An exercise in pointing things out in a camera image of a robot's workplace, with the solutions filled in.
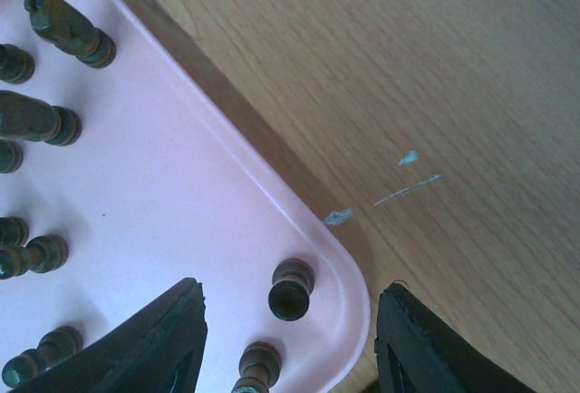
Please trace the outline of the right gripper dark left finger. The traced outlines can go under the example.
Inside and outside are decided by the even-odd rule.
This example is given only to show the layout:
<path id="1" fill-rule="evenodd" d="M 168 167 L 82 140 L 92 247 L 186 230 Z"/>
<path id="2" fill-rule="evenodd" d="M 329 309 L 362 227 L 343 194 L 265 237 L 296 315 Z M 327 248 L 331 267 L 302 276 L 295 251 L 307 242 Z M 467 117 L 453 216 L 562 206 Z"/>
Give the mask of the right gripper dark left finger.
<path id="1" fill-rule="evenodd" d="M 19 392 L 194 392 L 208 326 L 202 284 L 185 278 Z"/>

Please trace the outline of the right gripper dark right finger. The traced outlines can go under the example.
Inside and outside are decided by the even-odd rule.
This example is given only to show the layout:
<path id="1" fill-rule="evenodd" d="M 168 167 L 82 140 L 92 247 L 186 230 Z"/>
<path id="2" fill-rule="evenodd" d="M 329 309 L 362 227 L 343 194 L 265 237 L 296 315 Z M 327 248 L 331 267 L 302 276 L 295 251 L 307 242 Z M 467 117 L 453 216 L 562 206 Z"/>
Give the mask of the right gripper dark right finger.
<path id="1" fill-rule="evenodd" d="M 405 286 L 379 300 L 374 351 L 382 392 L 530 392 Z"/>

